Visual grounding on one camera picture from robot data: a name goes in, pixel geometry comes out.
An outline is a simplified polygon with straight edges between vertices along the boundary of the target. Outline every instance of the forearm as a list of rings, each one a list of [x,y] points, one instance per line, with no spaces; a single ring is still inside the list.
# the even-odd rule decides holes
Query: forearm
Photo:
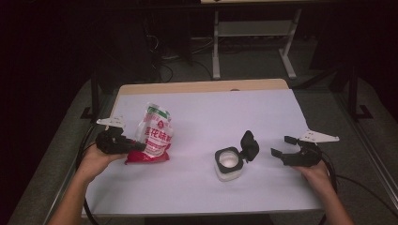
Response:
[[[75,175],[65,192],[61,203],[52,216],[49,225],[59,224],[80,224],[84,197],[89,182]]]
[[[323,193],[320,199],[324,205],[326,217],[330,225],[354,224],[334,190]]]

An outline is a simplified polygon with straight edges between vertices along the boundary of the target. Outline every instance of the table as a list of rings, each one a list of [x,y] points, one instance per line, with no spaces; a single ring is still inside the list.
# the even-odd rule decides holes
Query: table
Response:
[[[111,163],[86,193],[93,214],[181,216],[321,208],[300,174],[270,154],[270,147],[297,152],[298,147],[284,143],[283,136],[298,137],[308,129],[284,80],[122,86],[113,115],[124,116],[127,137],[133,136],[148,101],[166,108],[173,118],[171,159],[155,164],[125,165],[123,159]],[[229,146],[239,149],[247,129],[258,141],[260,153],[244,165],[238,179],[221,182],[214,153]]]

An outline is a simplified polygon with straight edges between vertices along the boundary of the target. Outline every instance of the dark background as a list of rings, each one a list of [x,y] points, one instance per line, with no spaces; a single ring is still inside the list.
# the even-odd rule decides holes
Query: dark background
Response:
[[[338,62],[355,65],[397,119],[398,8],[393,1],[376,2],[355,7],[307,8],[300,19],[297,38],[318,38],[313,68],[327,69]],[[101,7],[104,3],[84,1],[87,6]],[[79,6],[76,4],[50,0],[0,2],[4,143],[0,224],[7,223],[70,103],[94,71],[103,81],[102,89],[109,92],[122,83],[157,80],[158,73],[150,66],[157,58],[148,53],[148,30],[142,26],[144,14],[82,13],[74,10]],[[274,13],[278,18],[286,11]],[[189,61],[189,37],[211,37],[212,15],[198,11],[159,13],[146,28],[160,37],[162,45],[176,49]],[[248,16],[229,11],[224,17],[234,19],[237,15],[240,19],[259,15],[261,19],[264,12],[257,10],[257,14]],[[132,38],[141,48],[130,43]],[[113,58],[98,45],[112,52]]]

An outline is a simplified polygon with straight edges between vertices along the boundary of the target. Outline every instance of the chip bag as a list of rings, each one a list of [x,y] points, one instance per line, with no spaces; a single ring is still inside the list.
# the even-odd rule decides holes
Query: chip bag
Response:
[[[143,152],[131,151],[126,163],[169,160],[166,151],[173,137],[170,121],[170,113],[156,104],[148,103],[144,120],[138,125],[134,137],[137,142],[146,143],[146,149]]]

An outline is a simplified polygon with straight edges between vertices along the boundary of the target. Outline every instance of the white plastic attachment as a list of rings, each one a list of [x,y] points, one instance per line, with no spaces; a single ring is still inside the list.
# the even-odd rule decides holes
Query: white plastic attachment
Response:
[[[116,127],[116,128],[124,128],[126,126],[122,115],[110,117],[107,119],[99,119],[97,120],[97,124]]]
[[[305,141],[308,143],[330,143],[330,142],[338,142],[340,141],[339,137],[333,137],[327,134],[319,133],[312,130],[307,130],[299,140]]]

